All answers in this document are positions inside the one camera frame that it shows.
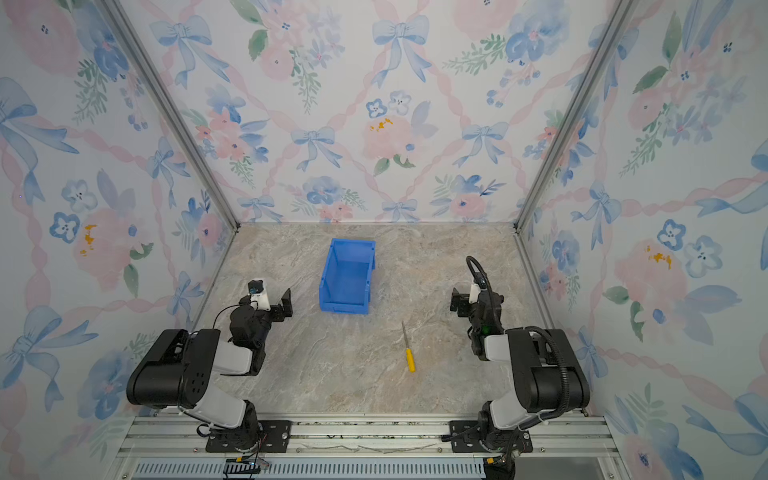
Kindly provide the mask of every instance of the gray marble surface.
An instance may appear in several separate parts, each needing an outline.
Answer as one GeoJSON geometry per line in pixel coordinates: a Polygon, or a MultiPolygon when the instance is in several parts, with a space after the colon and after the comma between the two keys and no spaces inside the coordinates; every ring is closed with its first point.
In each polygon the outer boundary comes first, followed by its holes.
{"type": "MultiPolygon", "coordinates": [[[[472,355],[467,319],[449,311],[455,286],[469,291],[465,257],[477,258],[505,296],[504,327],[541,325],[508,224],[283,224],[243,226],[200,320],[268,279],[271,303],[290,287],[293,318],[275,323],[257,377],[217,377],[224,391],[260,412],[467,413],[511,386],[509,365],[472,355]],[[320,277],[332,238],[376,241],[367,316],[325,313],[320,277]],[[400,321],[416,372],[408,371],[400,321]]],[[[229,312],[217,328],[229,338],[229,312]]]]}

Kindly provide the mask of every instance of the blue storage bin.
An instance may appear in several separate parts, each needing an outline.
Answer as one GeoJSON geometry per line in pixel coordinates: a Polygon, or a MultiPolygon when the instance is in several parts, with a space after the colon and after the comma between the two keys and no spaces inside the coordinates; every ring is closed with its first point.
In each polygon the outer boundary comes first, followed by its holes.
{"type": "Polygon", "coordinates": [[[320,309],[333,313],[368,313],[376,242],[334,238],[320,279],[320,309]]]}

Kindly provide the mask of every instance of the blue flower pattern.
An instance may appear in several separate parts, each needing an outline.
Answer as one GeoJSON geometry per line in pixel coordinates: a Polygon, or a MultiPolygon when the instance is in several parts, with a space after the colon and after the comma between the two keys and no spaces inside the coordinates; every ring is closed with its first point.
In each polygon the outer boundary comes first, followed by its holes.
{"type": "Polygon", "coordinates": [[[245,100],[240,97],[232,98],[230,92],[223,85],[217,85],[215,88],[206,87],[205,93],[208,94],[206,102],[213,110],[221,115],[224,110],[230,114],[230,120],[236,124],[240,123],[240,113],[238,108],[245,107],[245,100]]]}
{"type": "Polygon", "coordinates": [[[578,241],[570,230],[561,230],[558,238],[552,242],[552,256],[558,263],[558,270],[565,275],[576,273],[576,267],[581,258],[578,241]]]}
{"type": "Polygon", "coordinates": [[[667,136],[672,137],[672,145],[677,145],[680,140],[689,140],[690,131],[698,126],[699,112],[694,113],[694,107],[688,109],[685,115],[677,114],[674,126],[667,130],[667,136]]]}
{"type": "Polygon", "coordinates": [[[385,212],[392,212],[392,222],[396,223],[400,220],[400,217],[406,219],[408,223],[415,223],[419,221],[419,218],[412,212],[416,211],[419,206],[419,202],[416,199],[406,200],[404,202],[382,202],[382,210],[385,212]]]}
{"type": "Polygon", "coordinates": [[[526,145],[525,150],[523,151],[523,157],[525,158],[532,158],[533,160],[540,160],[541,154],[543,154],[547,150],[547,141],[546,140],[539,140],[536,146],[533,145],[526,145]]]}
{"type": "MultiPolygon", "coordinates": [[[[622,435],[640,435],[640,426],[635,414],[629,410],[622,399],[615,396],[617,417],[610,409],[606,409],[605,417],[622,435]]],[[[685,474],[701,480],[703,473],[699,463],[687,452],[680,449],[680,430],[673,423],[654,419],[644,426],[645,436],[658,454],[671,478],[683,480],[685,474]]]]}
{"type": "Polygon", "coordinates": [[[57,212],[53,216],[53,225],[48,229],[55,238],[61,238],[66,243],[74,242],[80,230],[80,219],[77,215],[67,215],[57,212]]]}
{"type": "Polygon", "coordinates": [[[394,110],[397,115],[407,115],[410,103],[411,96],[403,90],[395,90],[389,94],[389,109],[394,110]]]}
{"type": "Polygon", "coordinates": [[[96,360],[78,390],[78,416],[99,420],[111,417],[125,398],[125,387],[134,367],[127,352],[112,351],[96,360]]]}
{"type": "Polygon", "coordinates": [[[249,121],[240,125],[240,131],[243,133],[240,135],[240,139],[244,141],[250,149],[248,158],[258,164],[265,164],[270,161],[270,159],[266,157],[266,154],[270,151],[266,147],[261,147],[261,143],[264,141],[264,135],[256,133],[266,127],[267,122],[268,120],[249,121]]]}
{"type": "MultiPolygon", "coordinates": [[[[181,212],[181,221],[184,223],[185,230],[188,232],[197,232],[197,226],[200,219],[210,209],[210,199],[204,193],[203,202],[197,203],[194,197],[187,202],[187,210],[181,212]]],[[[200,256],[200,265],[205,265],[205,248],[200,245],[200,239],[196,238],[190,246],[190,260],[197,259],[200,256]]]]}
{"type": "Polygon", "coordinates": [[[701,278],[707,274],[708,270],[718,270],[723,266],[720,254],[723,252],[722,246],[702,235],[696,240],[696,243],[689,243],[685,246],[683,254],[688,260],[685,264],[685,271],[693,278],[701,278]]]}
{"type": "Polygon", "coordinates": [[[374,101],[368,102],[366,104],[366,108],[368,109],[369,118],[382,117],[383,115],[386,115],[387,112],[387,107],[384,106],[381,98],[377,98],[374,101]]]}
{"type": "Polygon", "coordinates": [[[128,59],[96,5],[85,3],[81,8],[74,8],[72,16],[78,26],[78,40],[85,51],[93,54],[99,70],[112,81],[116,81],[118,75],[125,78],[128,59]]]}
{"type": "Polygon", "coordinates": [[[341,200],[343,189],[339,182],[331,177],[310,178],[303,185],[306,200],[311,204],[333,205],[341,200]]]}
{"type": "Polygon", "coordinates": [[[505,47],[509,61],[537,61],[552,55],[568,38],[568,17],[563,0],[536,2],[528,17],[518,14],[510,23],[510,37],[505,47]]]}
{"type": "Polygon", "coordinates": [[[683,248],[683,235],[685,235],[685,225],[675,223],[671,218],[664,222],[661,231],[656,235],[659,243],[672,251],[678,251],[683,248]]]}
{"type": "Polygon", "coordinates": [[[322,39],[319,40],[319,43],[317,40],[312,40],[312,48],[310,49],[309,56],[312,68],[315,68],[318,65],[323,68],[328,68],[327,62],[331,59],[328,52],[330,52],[330,49],[322,39]]]}

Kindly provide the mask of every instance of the aluminum frame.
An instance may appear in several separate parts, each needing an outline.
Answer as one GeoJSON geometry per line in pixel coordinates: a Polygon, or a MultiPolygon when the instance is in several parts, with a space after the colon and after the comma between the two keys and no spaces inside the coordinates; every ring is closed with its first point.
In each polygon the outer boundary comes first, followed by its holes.
{"type": "MultiPolygon", "coordinates": [[[[165,409],[154,417],[137,417],[128,430],[106,478],[130,478],[143,458],[234,458],[205,452],[197,435],[199,421],[165,409]]],[[[286,453],[275,458],[486,458],[494,454],[453,453],[440,441],[452,420],[474,420],[476,414],[260,414],[262,420],[293,422],[286,453]]],[[[602,459],[614,476],[621,468],[616,443],[605,419],[573,411],[530,430],[534,451],[527,457],[592,457],[602,459]]]]}
{"type": "Polygon", "coordinates": [[[624,29],[630,21],[632,12],[637,7],[638,3],[638,0],[618,0],[616,9],[607,23],[605,34],[587,65],[587,70],[584,72],[584,78],[576,89],[576,95],[571,99],[571,103],[565,110],[563,127],[552,141],[552,146],[547,153],[547,157],[542,163],[541,169],[536,174],[533,186],[531,186],[528,195],[525,197],[522,211],[515,221],[515,227],[518,234],[525,231],[525,227],[528,225],[528,222],[531,221],[533,212],[536,209],[536,204],[546,188],[547,180],[557,166],[558,159],[565,149],[568,138],[571,138],[579,119],[587,108],[592,93],[597,87],[597,80],[600,79],[600,76],[605,70],[605,65],[608,60],[613,58],[616,47],[621,40],[621,36],[624,34],[624,29]]]}
{"type": "Polygon", "coordinates": [[[150,60],[141,40],[139,40],[134,26],[125,14],[120,0],[99,0],[97,5],[104,13],[104,18],[112,28],[115,36],[118,37],[121,46],[125,48],[128,57],[138,70],[142,80],[145,81],[147,91],[160,109],[163,117],[167,120],[168,127],[173,132],[182,150],[184,150],[184,153],[189,158],[192,168],[196,171],[202,180],[203,185],[207,188],[211,200],[216,204],[216,207],[224,216],[224,219],[230,225],[230,228],[237,232],[237,229],[240,227],[240,222],[232,211],[229,202],[227,202],[227,198],[221,191],[219,184],[214,179],[213,172],[208,167],[208,163],[206,163],[205,159],[200,154],[200,151],[197,149],[197,142],[195,142],[192,133],[187,128],[187,125],[181,117],[178,108],[176,108],[176,104],[171,99],[168,90],[160,80],[160,75],[157,73],[157,69],[150,60]]]}

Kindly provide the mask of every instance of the wall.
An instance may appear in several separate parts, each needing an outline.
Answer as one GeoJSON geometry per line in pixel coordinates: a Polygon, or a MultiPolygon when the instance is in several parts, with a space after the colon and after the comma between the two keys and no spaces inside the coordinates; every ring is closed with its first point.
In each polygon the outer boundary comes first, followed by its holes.
{"type": "Polygon", "coordinates": [[[640,1],[526,235],[636,480],[768,478],[766,21],[640,1]]]}
{"type": "Polygon", "coordinates": [[[0,44],[0,477],[101,478],[230,229],[92,4],[3,0],[0,44]]]}
{"type": "Polygon", "coordinates": [[[237,216],[278,222],[514,220],[613,5],[123,2],[237,216]]]}

